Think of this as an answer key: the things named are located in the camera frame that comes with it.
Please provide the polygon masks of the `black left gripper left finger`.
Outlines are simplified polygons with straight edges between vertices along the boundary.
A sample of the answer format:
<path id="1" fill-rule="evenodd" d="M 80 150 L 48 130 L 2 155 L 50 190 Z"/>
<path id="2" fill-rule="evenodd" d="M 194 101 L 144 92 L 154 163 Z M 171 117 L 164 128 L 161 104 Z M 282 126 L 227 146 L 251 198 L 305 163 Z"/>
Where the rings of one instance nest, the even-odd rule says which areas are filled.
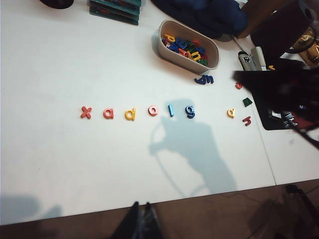
<path id="1" fill-rule="evenodd" d="M 139 222 L 139 203 L 134 202 L 113 233 L 114 239 L 134 239 Z"/>

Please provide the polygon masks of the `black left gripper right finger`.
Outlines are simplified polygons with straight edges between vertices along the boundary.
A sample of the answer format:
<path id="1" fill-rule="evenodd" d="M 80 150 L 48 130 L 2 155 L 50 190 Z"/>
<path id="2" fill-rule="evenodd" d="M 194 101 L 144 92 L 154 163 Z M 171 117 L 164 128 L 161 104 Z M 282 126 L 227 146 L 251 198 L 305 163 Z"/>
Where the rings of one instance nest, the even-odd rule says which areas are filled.
<path id="1" fill-rule="evenodd" d="M 154 207 L 147 202 L 144 210 L 144 238 L 161 239 L 162 233 Z"/>

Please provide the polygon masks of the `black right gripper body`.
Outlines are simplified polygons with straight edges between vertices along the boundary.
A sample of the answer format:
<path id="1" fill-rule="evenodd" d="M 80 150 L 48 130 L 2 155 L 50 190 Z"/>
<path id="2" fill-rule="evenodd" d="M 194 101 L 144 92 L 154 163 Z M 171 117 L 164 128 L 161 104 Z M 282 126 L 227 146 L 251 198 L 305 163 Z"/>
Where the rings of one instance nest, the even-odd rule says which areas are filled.
<path id="1" fill-rule="evenodd" d="M 292 63 L 274 71 L 235 71 L 232 78 L 252 94 L 265 130 L 289 128 L 284 116 L 278 119 L 271 112 L 292 114 L 299 129 L 319 127 L 317 66 Z"/>

